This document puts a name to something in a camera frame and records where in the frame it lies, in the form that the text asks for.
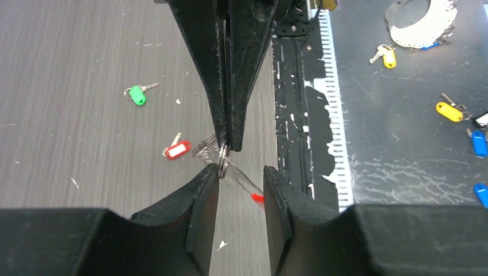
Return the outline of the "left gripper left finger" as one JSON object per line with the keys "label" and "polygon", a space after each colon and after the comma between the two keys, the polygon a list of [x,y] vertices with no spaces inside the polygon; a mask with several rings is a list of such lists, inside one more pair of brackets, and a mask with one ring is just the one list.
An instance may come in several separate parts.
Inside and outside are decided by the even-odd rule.
{"label": "left gripper left finger", "polygon": [[219,197],[205,166],[124,218],[104,208],[1,210],[2,275],[208,275]]}

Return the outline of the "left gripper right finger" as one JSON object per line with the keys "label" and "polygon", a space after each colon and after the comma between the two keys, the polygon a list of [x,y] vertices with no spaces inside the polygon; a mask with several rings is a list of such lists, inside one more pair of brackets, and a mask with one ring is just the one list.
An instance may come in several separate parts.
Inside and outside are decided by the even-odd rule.
{"label": "left gripper right finger", "polygon": [[333,210],[263,175],[272,275],[486,275],[487,210],[354,204]]}

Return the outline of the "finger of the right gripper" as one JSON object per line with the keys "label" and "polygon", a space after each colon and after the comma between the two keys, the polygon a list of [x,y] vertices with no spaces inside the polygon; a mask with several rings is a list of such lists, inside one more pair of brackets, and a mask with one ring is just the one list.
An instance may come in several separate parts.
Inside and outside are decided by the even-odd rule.
{"label": "finger of the right gripper", "polygon": [[242,150],[247,104],[270,40],[276,1],[228,2],[228,144]]}
{"label": "finger of the right gripper", "polygon": [[222,1],[168,1],[207,94],[219,146],[229,145]]}

